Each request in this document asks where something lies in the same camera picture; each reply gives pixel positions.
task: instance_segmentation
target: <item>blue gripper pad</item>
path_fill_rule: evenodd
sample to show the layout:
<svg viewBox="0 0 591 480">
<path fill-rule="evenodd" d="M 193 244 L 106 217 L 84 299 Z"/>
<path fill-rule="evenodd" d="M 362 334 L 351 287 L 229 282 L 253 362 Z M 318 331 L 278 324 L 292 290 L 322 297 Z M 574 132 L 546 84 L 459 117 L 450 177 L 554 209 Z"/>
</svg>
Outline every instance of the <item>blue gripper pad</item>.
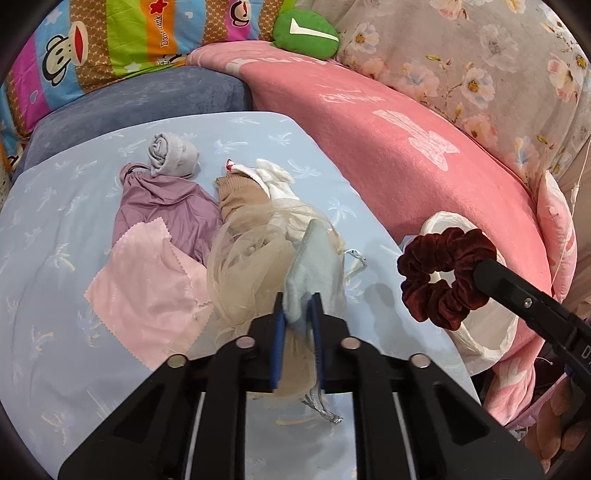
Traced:
<svg viewBox="0 0 591 480">
<path fill-rule="evenodd" d="M 283 308 L 275 314 L 275 337 L 271 346 L 271 388 L 275 390 L 281 378 L 283 368 L 283 346 L 285 345 L 285 313 Z"/>
<path fill-rule="evenodd" d="M 320 383 L 320 388 L 324 388 L 324 360 L 322 353 L 322 342 L 320 337 L 320 318 L 318 313 L 321 311 L 320 303 L 316 296 L 312 295 L 308 301 L 308 324 L 311 324 L 312 334 L 314 336 L 314 357 L 316 358 L 316 377 Z"/>
</svg>

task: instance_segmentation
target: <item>beige tulle fabric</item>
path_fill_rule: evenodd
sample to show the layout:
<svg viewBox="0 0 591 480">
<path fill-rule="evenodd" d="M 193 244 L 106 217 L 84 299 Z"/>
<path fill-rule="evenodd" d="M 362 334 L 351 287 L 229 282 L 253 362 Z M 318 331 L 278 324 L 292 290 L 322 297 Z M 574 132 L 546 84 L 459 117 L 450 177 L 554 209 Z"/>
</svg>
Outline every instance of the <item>beige tulle fabric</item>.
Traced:
<svg viewBox="0 0 591 480">
<path fill-rule="evenodd" d="M 345 244 L 326 217 L 296 200 L 239 208 L 215 238 L 207 261 L 207 288 L 216 309 L 216 344 L 245 335 L 251 320 L 272 313 L 277 294 L 310 219 L 324 223 L 335 249 Z M 289 329 L 275 395 L 299 397 L 316 383 L 311 339 Z"/>
</svg>

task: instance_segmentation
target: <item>light blue bedsheet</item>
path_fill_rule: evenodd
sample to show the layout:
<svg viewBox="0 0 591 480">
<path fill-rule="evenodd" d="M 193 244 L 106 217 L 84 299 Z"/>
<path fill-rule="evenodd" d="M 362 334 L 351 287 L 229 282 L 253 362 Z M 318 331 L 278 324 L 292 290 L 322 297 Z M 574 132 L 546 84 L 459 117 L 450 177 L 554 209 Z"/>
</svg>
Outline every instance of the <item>light blue bedsheet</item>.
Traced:
<svg viewBox="0 0 591 480">
<path fill-rule="evenodd" d="M 150 374 L 83 295 L 109 254 L 121 199 L 119 170 L 127 162 L 146 162 L 148 142 L 161 131 L 198 147 L 202 170 L 196 181 L 211 194 L 227 158 L 246 165 L 266 158 L 290 171 L 294 192 L 368 259 L 368 268 L 346 286 L 353 335 L 400 358 L 425 352 L 475 396 L 445 332 L 417 323 L 403 306 L 400 250 L 294 121 L 266 112 L 166 119 L 103 135 L 27 170 L 0 213 L 0 400 L 52 476 Z M 247 478 L 354 478 L 350 396 L 334 395 L 329 405 L 345 418 L 342 424 L 331 425 L 297 402 L 249 400 Z"/>
</svg>

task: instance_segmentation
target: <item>dark red velvet scrunchie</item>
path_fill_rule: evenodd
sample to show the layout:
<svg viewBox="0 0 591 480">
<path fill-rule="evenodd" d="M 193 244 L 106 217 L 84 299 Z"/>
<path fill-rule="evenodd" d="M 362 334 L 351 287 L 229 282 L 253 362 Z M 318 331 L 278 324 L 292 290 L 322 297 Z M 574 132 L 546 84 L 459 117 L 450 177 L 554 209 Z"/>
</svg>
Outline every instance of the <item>dark red velvet scrunchie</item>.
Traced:
<svg viewBox="0 0 591 480">
<path fill-rule="evenodd" d="M 450 227 L 443 233 L 419 235 L 398 259 L 402 282 L 402 302 L 418 322 L 427 319 L 438 327 L 458 330 L 471 310 L 486 305 L 489 297 L 476 289 L 473 273 L 483 260 L 496 260 L 494 244 L 476 228 L 464 233 Z M 433 272 L 456 276 L 452 286 L 444 279 L 429 283 Z"/>
</svg>

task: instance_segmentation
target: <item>floral fabric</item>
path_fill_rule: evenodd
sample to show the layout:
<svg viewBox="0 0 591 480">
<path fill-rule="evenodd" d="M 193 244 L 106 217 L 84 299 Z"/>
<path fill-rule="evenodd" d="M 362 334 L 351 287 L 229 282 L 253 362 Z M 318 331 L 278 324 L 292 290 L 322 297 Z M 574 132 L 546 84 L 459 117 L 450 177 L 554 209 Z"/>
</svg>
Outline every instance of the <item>floral fabric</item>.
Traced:
<svg viewBox="0 0 591 480">
<path fill-rule="evenodd" d="M 587 58 L 541 0 L 300 0 L 341 33 L 337 60 L 429 107 L 537 195 L 589 136 Z"/>
</svg>

